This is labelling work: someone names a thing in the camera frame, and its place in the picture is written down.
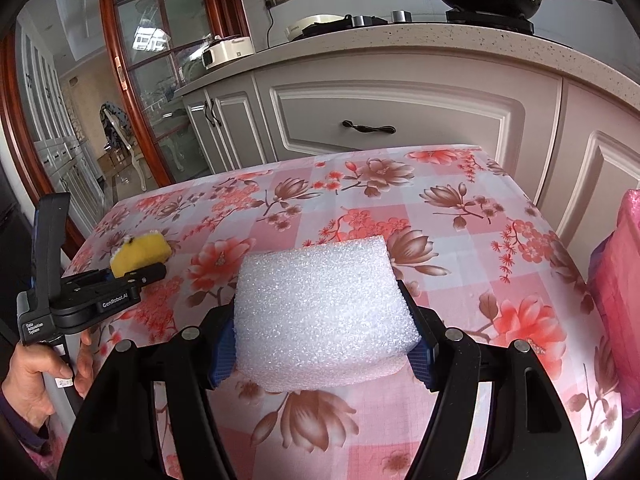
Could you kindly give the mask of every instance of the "white appliance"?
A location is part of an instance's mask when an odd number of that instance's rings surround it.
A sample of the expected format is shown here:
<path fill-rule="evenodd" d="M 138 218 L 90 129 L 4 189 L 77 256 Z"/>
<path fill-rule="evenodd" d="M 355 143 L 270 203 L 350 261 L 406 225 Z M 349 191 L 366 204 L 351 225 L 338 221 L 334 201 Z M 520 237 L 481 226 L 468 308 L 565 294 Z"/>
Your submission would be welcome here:
<path fill-rule="evenodd" d="M 217 43 L 202 51 L 202 64 L 207 70 L 255 54 L 254 43 L 248 36 L 232 36 L 224 40 L 216 36 L 216 40 Z"/>
<path fill-rule="evenodd" d="M 302 31 L 305 30 L 309 25 L 313 25 L 314 23 L 330 23 L 336 22 L 337 20 L 343 20 L 344 16 L 336 16 L 335 14 L 316 14 L 315 16 L 309 16 L 308 18 L 303 18 L 302 20 L 297 20 L 293 25 L 289 25 L 285 29 L 285 34 L 289 41 L 295 40 L 298 36 L 302 34 Z"/>

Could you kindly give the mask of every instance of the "floral tablecloth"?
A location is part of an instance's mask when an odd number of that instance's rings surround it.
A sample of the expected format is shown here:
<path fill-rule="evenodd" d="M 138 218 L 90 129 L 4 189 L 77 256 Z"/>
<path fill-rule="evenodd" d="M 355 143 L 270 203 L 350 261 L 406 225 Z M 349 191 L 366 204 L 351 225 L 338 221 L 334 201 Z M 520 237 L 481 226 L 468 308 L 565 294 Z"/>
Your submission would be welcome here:
<path fill-rule="evenodd" d="M 116 205 L 68 273 L 108 266 L 125 236 L 150 230 L 173 249 L 167 277 L 97 330 L 98 368 L 121 339 L 166 341 L 228 303 L 250 251 L 383 235 L 396 276 L 447 326 L 480 342 L 530 342 L 569 413 L 588 478 L 620 445 L 615 368 L 580 273 L 534 204 L 478 147 L 317 156 L 159 189 Z M 156 389 L 167 472 L 180 478 Z M 460 478 L 477 471 L 489 397 L 484 384 Z M 235 372 L 210 403 L 241 480 L 375 480 L 404 477 L 435 398 L 407 364 L 367 383 L 280 394 Z"/>

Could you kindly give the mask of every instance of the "white foam block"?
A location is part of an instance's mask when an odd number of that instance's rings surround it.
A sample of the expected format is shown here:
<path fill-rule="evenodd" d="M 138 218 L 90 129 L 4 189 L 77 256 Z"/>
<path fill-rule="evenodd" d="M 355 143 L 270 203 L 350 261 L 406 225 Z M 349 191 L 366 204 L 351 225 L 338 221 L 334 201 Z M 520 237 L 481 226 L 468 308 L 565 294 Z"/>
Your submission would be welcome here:
<path fill-rule="evenodd" d="M 383 237 L 250 254 L 235 305 L 238 369 L 270 392 L 393 374 L 420 341 Z"/>

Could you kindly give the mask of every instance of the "yellow sponge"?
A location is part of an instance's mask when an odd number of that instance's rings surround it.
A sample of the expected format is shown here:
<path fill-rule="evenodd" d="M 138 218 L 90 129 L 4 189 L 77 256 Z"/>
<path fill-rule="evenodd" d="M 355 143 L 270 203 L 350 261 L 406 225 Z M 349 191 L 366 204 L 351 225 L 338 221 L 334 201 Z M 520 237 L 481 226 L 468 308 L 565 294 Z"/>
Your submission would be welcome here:
<path fill-rule="evenodd" d="M 169 256 L 171 247 L 158 231 L 127 238 L 111 257 L 111 272 L 116 278 L 121 278 L 132 270 L 156 263 L 164 264 Z"/>

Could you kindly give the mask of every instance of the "speckled countertop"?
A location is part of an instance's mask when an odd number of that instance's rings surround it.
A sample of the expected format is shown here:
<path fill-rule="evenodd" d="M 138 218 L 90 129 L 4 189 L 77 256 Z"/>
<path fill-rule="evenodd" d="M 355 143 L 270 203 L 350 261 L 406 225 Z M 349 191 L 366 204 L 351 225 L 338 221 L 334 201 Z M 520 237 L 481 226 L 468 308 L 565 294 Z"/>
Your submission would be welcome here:
<path fill-rule="evenodd" d="M 449 23 L 366 27 L 286 43 L 214 70 L 181 88 L 176 96 L 275 63 L 363 48 L 424 48 L 427 52 L 448 50 L 504 57 L 570 76 L 602 89 L 640 110 L 640 86 L 593 57 L 534 36 Z"/>

